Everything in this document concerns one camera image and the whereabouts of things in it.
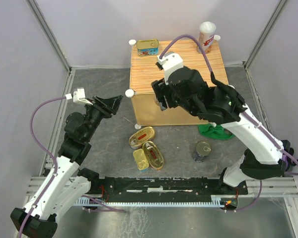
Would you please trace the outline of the blue rectangular luncheon meat tin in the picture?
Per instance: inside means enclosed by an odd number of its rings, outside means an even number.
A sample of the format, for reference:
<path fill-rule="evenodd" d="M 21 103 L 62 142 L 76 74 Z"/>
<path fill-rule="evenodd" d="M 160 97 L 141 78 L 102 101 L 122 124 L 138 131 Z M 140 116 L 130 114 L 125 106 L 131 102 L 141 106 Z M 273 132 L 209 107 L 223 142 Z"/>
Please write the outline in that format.
<path fill-rule="evenodd" d="M 138 56 L 154 56 L 158 54 L 159 41 L 158 39 L 138 40 L 136 42 Z"/>

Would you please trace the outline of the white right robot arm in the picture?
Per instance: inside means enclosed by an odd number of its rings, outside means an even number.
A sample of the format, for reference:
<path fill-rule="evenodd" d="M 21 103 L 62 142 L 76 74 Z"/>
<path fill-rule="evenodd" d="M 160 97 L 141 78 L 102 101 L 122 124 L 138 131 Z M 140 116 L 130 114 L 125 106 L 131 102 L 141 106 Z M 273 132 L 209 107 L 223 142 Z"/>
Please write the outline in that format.
<path fill-rule="evenodd" d="M 294 158 L 289 142 L 276 139 L 233 87 L 216 80 L 213 73 L 211 81 L 213 87 L 197 70 L 183 67 L 151 86 L 161 110 L 181 107 L 192 116 L 221 125 L 247 147 L 241 159 L 222 172 L 219 190 L 229 194 L 246 179 L 294 175 L 290 167 L 298 166 L 298 159 Z"/>

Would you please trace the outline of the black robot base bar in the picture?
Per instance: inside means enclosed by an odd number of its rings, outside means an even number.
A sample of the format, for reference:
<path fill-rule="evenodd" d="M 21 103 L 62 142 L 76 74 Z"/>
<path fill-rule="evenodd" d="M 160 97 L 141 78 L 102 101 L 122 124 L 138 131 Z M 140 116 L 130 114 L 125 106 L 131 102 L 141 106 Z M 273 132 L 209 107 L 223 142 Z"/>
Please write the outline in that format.
<path fill-rule="evenodd" d="M 88 194 L 108 196 L 108 202 L 210 202 L 212 195 L 247 195 L 246 182 L 237 187 L 218 178 L 94 179 Z"/>

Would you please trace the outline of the oval red fish tin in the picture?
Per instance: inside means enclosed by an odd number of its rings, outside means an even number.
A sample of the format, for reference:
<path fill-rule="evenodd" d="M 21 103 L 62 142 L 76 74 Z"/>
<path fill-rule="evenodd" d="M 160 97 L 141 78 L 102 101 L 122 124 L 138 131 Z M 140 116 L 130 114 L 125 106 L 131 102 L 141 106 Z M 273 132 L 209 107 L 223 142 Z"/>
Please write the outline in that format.
<path fill-rule="evenodd" d="M 129 138 L 129 145 L 133 149 L 140 149 L 145 142 L 153 140 L 154 137 L 154 128 L 147 126 L 131 135 Z"/>

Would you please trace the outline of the wooden cube cabinet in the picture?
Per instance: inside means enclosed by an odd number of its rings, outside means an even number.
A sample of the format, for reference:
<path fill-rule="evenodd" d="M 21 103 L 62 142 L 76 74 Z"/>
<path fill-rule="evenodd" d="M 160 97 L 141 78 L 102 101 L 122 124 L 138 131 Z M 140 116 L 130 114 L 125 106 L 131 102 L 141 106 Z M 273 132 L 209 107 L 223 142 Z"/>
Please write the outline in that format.
<path fill-rule="evenodd" d="M 196 44 L 190 39 L 178 40 L 170 51 L 179 54 L 184 65 L 196 69 L 209 86 L 210 72 L 202 54 L 197 52 Z M 207 121 L 191 116 L 181 107 L 161 111 L 156 103 L 151 83 L 164 77 L 164 72 L 156 66 L 157 56 L 138 56 L 137 47 L 132 47 L 130 89 L 134 91 L 131 98 L 137 124 L 142 126 L 157 125 L 199 125 Z"/>

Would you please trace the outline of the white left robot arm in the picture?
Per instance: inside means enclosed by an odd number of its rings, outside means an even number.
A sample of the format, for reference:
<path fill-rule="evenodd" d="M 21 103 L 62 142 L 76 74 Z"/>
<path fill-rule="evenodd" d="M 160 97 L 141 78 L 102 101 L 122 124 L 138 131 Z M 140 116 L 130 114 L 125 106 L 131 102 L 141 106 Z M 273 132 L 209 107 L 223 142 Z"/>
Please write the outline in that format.
<path fill-rule="evenodd" d="M 84 170 L 74 179 L 74 184 L 64 188 L 71 175 L 79 168 L 91 149 L 90 140 L 103 119 L 115 115 L 120 107 L 121 95 L 108 99 L 97 96 L 91 99 L 78 91 L 55 100 L 72 100 L 85 107 L 85 114 L 72 113 L 66 119 L 65 136 L 55 157 L 33 134 L 34 141 L 52 159 L 52 168 L 34 196 L 23 208 L 14 208 L 10 217 L 18 237 L 51 238 L 58 221 L 85 193 L 96 193 L 100 181 L 96 172 Z"/>

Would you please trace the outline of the gold oval fish tin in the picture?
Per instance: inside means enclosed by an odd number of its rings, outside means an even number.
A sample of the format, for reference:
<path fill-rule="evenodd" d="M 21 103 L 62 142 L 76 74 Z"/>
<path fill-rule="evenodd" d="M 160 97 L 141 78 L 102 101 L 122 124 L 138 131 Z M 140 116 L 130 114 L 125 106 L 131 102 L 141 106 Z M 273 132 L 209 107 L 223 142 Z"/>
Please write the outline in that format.
<path fill-rule="evenodd" d="M 143 151 L 149 165 L 155 170 L 161 170 L 164 165 L 164 158 L 158 147 L 152 141 L 147 141 L 143 144 Z"/>

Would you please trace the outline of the dark blue round can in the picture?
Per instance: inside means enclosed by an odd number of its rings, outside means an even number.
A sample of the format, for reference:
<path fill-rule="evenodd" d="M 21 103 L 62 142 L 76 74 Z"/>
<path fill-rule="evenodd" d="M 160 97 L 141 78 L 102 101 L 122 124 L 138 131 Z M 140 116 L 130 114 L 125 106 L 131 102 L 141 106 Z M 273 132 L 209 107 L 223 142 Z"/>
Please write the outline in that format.
<path fill-rule="evenodd" d="M 206 141 L 198 141 L 194 147 L 192 158 L 195 162 L 201 163 L 210 155 L 212 146 Z"/>

